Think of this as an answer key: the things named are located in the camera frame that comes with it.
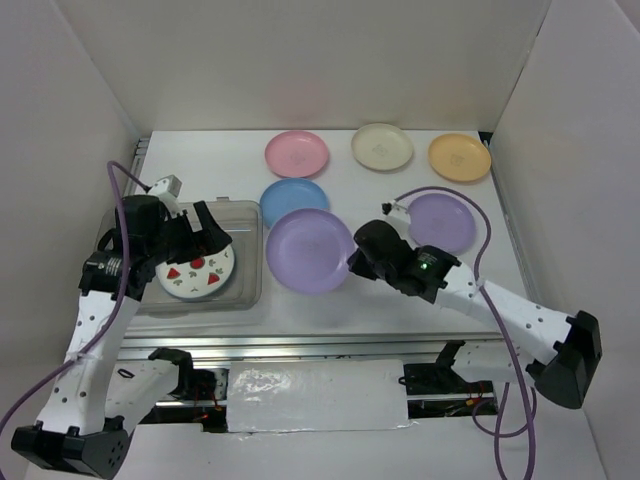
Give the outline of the watermelon pattern ceramic plate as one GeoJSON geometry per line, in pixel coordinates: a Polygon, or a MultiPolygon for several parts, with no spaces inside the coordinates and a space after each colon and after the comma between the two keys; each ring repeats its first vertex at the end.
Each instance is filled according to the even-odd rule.
{"type": "Polygon", "coordinates": [[[155,274],[161,287],[180,300],[199,300],[220,290],[232,276],[235,252],[231,245],[217,254],[187,263],[162,263],[155,274]]]}

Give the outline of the purple plate front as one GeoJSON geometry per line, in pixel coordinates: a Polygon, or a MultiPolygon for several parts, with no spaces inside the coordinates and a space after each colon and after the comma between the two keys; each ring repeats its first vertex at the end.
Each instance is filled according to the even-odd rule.
{"type": "Polygon", "coordinates": [[[270,229],[266,261],[284,287],[320,295],[340,287],[348,276],[347,260],[355,252],[349,228],[336,215],[320,209],[298,209],[270,229]]]}

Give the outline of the blue plastic plate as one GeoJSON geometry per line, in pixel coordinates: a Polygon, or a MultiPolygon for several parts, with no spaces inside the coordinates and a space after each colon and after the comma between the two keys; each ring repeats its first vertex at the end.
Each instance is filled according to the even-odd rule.
{"type": "Polygon", "coordinates": [[[263,221],[268,228],[295,210],[330,208],[324,190],[316,183],[303,178],[286,178],[272,183],[261,195],[259,205],[263,221]]]}

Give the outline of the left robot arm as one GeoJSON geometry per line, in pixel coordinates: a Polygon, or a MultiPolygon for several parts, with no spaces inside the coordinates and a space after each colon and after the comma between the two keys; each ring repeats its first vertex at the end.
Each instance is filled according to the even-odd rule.
{"type": "Polygon", "coordinates": [[[14,452],[44,470],[112,479],[156,402],[167,395],[184,399],[196,390],[198,376],[186,351],[158,348],[139,368],[117,363],[157,266],[188,263],[231,244],[205,202],[194,210],[198,229],[187,211],[173,213],[156,196],[118,201],[114,228],[82,268],[65,361],[31,389],[51,383],[51,395],[33,424],[15,430],[14,452]]]}

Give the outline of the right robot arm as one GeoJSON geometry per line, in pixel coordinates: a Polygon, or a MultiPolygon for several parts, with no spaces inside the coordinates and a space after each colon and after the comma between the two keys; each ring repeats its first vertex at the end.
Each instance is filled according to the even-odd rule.
{"type": "Polygon", "coordinates": [[[349,270],[383,280],[408,297],[457,311],[497,330],[500,315],[509,338],[532,357],[525,371],[544,398],[568,409],[582,407],[602,358],[599,322],[580,311],[547,309],[492,282],[480,281],[457,257],[433,246],[412,248],[382,220],[354,235],[349,270]]]}

